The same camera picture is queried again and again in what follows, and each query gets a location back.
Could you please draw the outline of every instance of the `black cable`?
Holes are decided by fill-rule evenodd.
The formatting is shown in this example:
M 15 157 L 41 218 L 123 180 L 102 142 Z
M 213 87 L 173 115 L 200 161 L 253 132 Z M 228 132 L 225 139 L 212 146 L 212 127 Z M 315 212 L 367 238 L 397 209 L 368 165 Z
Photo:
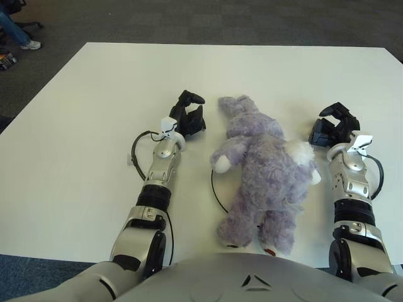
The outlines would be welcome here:
M 155 141 L 155 142 L 160 142 L 161 140 L 164 140 L 164 138 L 165 138 L 165 135 L 164 136 L 162 136 L 162 138 L 160 138 L 159 140 L 156 140 L 152 135 L 153 135 L 154 133 L 151 133 L 151 139 L 153 140 L 153 141 Z
M 217 194 L 215 194 L 214 183 L 213 183 L 213 173 L 214 173 L 214 170 L 212 170 L 212 177 L 211 177 L 211 178 L 212 178 L 212 189 L 213 189 L 213 193 L 214 193 L 215 199 L 217 200 L 217 202 L 219 203 L 219 205 L 221 205 L 221 208 L 228 214 L 227 209 L 224 208 L 224 206 L 223 206 L 222 203 L 220 202 L 219 198 L 217 197 Z
M 153 134 L 156 134 L 156 135 L 158 134 L 157 132 L 147 130 L 147 131 L 141 133 L 141 134 L 134 140 L 134 143 L 133 143 L 133 145 L 132 145 L 132 162 L 133 162 L 134 167 L 136 168 L 137 172 L 139 173 L 139 175 L 140 175 L 140 177 L 141 177 L 141 179 L 142 179 L 143 181 L 145 180 L 145 174 L 143 173 L 142 169 L 141 169 L 140 166 L 139 166 L 139 162 L 137 161 L 137 157 L 136 157 L 135 151 L 136 151 L 137 142 L 138 142 L 142 137 L 144 137 L 144 136 L 146 136 L 146 135 L 148 135 L 148 134 L 150 134 L 150 133 L 151 133 L 151 138 L 152 138 L 152 135 L 153 135 Z
M 171 265 L 172 263 L 172 258 L 174 257 L 174 231 L 172 229 L 172 222 L 171 222 L 171 218 L 169 217 L 168 212 L 165 212 L 166 216 L 168 217 L 169 220 L 169 227 L 171 228 L 171 238 L 172 238 L 172 249 L 171 249 L 171 259 L 169 260 L 169 265 Z
M 371 195 L 371 200 L 374 200 L 378 196 L 380 190 L 382 190 L 383 180 L 385 178 L 385 172 L 383 171 L 383 167 L 382 167 L 381 162 L 378 159 L 376 159 L 374 156 L 371 156 L 371 155 L 368 155 L 368 154 L 364 155 L 364 154 L 360 153 L 359 151 L 357 151 L 357 153 L 360 154 L 361 156 L 364 156 L 364 157 L 368 158 L 368 159 L 372 159 L 378 166 L 378 169 L 379 169 L 379 185 L 378 185 L 377 190 Z

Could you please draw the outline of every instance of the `plush toy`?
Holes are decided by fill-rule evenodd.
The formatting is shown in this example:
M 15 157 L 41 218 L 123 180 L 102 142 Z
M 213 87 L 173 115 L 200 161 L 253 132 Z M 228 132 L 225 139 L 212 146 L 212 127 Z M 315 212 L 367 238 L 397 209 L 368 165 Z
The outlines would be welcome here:
M 217 173 L 242 164 L 242 185 L 217 233 L 228 246 L 245 247 L 258 231 L 267 253 L 289 254 L 300 204 L 309 185 L 321 180 L 314 151 L 307 142 L 286 142 L 280 124 L 247 96 L 220 98 L 219 106 L 232 119 L 228 140 L 210 161 Z

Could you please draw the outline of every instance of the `person's leg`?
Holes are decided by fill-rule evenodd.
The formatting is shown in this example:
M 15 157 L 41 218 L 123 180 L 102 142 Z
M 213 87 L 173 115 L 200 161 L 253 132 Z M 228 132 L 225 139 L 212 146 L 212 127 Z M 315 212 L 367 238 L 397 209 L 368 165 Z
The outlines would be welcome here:
M 6 9 L 0 4 L 0 26 L 18 45 L 26 46 L 31 38 L 9 17 Z

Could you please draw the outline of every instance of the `white table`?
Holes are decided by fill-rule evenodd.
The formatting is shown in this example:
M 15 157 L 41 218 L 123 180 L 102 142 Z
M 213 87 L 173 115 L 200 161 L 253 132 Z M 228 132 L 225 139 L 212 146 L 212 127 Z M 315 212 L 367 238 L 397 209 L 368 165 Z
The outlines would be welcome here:
M 393 264 L 402 263 L 402 83 L 402 65 L 382 48 L 88 43 L 0 136 L 0 253 L 107 260 L 142 187 L 127 165 L 132 142 L 144 130 L 158 131 L 188 89 L 207 101 L 207 131 L 188 140 L 178 167 L 169 207 L 174 261 L 236 251 L 215 236 L 224 213 L 213 198 L 208 159 L 225 139 L 217 98 L 248 94 L 287 138 L 307 139 L 319 112 L 337 101 L 358 117 L 374 135 L 368 151 L 385 168 L 373 206 L 377 226 Z M 143 168 L 153 146 L 146 138 L 139 143 Z M 325 267 L 333 204 L 325 151 L 316 156 L 323 180 L 309 191 L 289 258 Z M 375 186 L 377 174 L 370 163 Z M 215 179 L 227 206 L 238 177 Z M 261 252 L 256 242 L 238 251 Z

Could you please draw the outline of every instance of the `bunny ear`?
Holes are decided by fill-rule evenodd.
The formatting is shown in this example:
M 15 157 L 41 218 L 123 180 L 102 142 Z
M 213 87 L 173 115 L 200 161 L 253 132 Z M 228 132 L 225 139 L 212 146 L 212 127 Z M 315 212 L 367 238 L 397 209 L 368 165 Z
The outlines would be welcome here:
M 225 96 L 219 98 L 219 106 L 231 117 L 237 116 L 240 113 L 259 112 L 258 107 L 256 107 L 254 101 L 249 96 L 241 96 L 237 99 Z

